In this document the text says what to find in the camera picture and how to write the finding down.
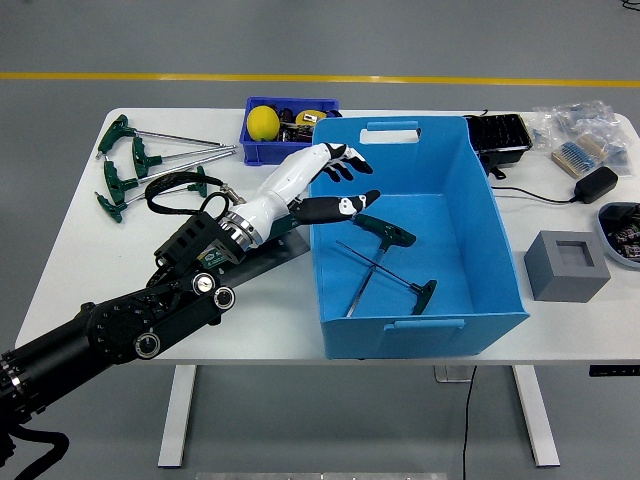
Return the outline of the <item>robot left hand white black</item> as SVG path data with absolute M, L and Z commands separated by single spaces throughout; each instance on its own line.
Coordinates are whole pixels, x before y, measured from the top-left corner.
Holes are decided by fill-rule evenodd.
M 346 144 L 321 143 L 294 152 L 271 173 L 253 198 L 229 210 L 225 221 L 234 240 L 245 250 L 263 244 L 273 223 L 289 213 L 294 200 L 322 172 L 335 182 L 351 181 L 354 172 L 371 174 L 373 168 Z

